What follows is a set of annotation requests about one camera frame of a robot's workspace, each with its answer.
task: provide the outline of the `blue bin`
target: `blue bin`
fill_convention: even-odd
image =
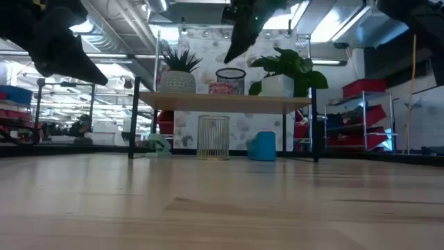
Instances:
[[[276,134],[274,132],[259,132],[248,143],[248,158],[260,161],[276,160]]]
[[[6,100],[13,101],[15,103],[25,106],[31,105],[33,92],[30,90],[25,90],[21,87],[15,87],[15,86],[0,85],[0,92],[6,93]]]

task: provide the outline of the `shelf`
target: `shelf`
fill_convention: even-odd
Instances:
[[[352,124],[352,125],[346,125],[346,126],[339,126],[339,127],[336,127],[336,128],[328,128],[327,132],[330,132],[330,131],[344,131],[344,130],[348,130],[350,128],[353,128],[352,131],[355,131],[355,130],[359,130],[359,129],[364,129],[363,126],[364,126],[364,124]]]
[[[366,146],[364,145],[341,145],[341,146],[328,146],[326,145],[325,148],[331,148],[331,149],[339,149],[339,148],[349,148],[349,149],[365,149]]]
[[[30,108],[31,107],[31,105],[26,105],[26,104],[22,104],[22,103],[16,103],[14,101],[9,101],[9,100],[0,100],[0,104],[17,106],[17,107],[21,107],[21,108]]]
[[[388,95],[390,95],[390,92],[365,92],[365,95],[366,95],[366,101],[370,101],[372,99],[388,96]],[[329,102],[327,104],[327,106],[329,106],[329,107],[340,106],[340,105],[350,103],[353,101],[362,101],[362,94],[357,94],[353,97],[348,97],[348,98],[339,99],[336,101]]]
[[[310,98],[223,94],[141,92],[143,102],[158,110],[222,113],[288,114],[311,104]]]

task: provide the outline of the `pink container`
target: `pink container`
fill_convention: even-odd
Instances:
[[[210,84],[209,94],[233,94],[233,86],[229,83],[212,83]]]

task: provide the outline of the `green plant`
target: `green plant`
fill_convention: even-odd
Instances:
[[[162,52],[164,58],[162,59],[170,68],[170,70],[182,71],[191,73],[197,69],[195,67],[198,63],[201,62],[201,59],[195,58],[196,55],[192,55],[188,58],[189,49],[184,51],[182,55],[179,57],[178,52],[172,52],[170,47],[167,47],[166,53]]]
[[[326,77],[313,70],[311,59],[303,59],[291,49],[274,48],[279,56],[269,56],[257,59],[251,67],[263,67],[268,74],[265,77],[284,74],[294,80],[294,97],[306,97],[308,89],[327,89]],[[262,82],[253,83],[249,95],[258,95],[262,91]]]

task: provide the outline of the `red bin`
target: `red bin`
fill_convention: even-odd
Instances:
[[[353,97],[357,94],[361,94],[363,91],[369,92],[385,92],[387,81],[385,79],[369,80],[361,79],[354,81],[353,83],[342,87],[343,98]]]

